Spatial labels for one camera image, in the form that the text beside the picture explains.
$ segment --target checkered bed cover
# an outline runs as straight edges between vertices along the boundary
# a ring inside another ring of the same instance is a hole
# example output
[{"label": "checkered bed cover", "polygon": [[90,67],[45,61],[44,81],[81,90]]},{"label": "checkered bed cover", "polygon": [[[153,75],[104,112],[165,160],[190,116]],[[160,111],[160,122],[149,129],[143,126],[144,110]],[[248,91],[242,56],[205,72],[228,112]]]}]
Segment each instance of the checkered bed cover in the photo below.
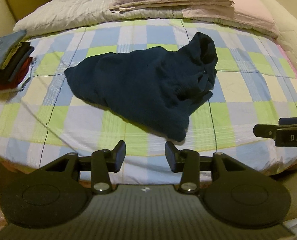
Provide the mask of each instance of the checkered bed cover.
[{"label": "checkered bed cover", "polygon": [[[181,175],[165,158],[165,138],[77,99],[63,72],[106,52],[178,50],[196,32],[215,42],[217,78],[213,97],[191,115],[177,147],[205,156],[222,151],[266,174],[297,163],[297,147],[275,147],[272,139],[253,135],[257,123],[297,116],[297,74],[280,47],[255,32],[182,19],[102,23],[32,38],[33,78],[21,92],[0,94],[0,157],[39,168],[68,152],[89,156],[124,140],[126,158],[121,171],[110,174],[112,183],[178,183]],[[81,179],[90,180],[90,173]],[[201,180],[210,179],[201,172]]]}]

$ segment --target bed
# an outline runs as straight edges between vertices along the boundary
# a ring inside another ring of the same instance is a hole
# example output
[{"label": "bed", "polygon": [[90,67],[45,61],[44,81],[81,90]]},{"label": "bed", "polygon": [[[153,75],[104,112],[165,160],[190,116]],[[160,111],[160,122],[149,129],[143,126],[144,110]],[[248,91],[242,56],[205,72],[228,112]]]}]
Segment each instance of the bed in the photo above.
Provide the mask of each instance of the bed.
[{"label": "bed", "polygon": [[[217,78],[213,97],[191,115],[178,149],[203,156],[221,151],[266,175],[297,165],[297,147],[275,147],[272,139],[253,135],[255,124],[297,116],[297,69],[276,40],[182,19],[179,11],[164,11],[164,19],[139,11],[123,18],[98,13],[102,23],[77,27],[77,20],[68,30],[54,33],[50,26],[52,33],[28,39],[35,47],[31,80],[23,91],[0,94],[0,161],[29,173],[66,153],[89,156],[124,140],[127,153],[120,172],[110,174],[113,184],[178,184],[181,175],[171,172],[164,154],[167,139],[76,98],[64,70],[106,52],[178,50],[198,31],[214,40]],[[210,173],[200,179],[210,182]],[[82,172],[81,180],[90,181],[90,173]]]}]

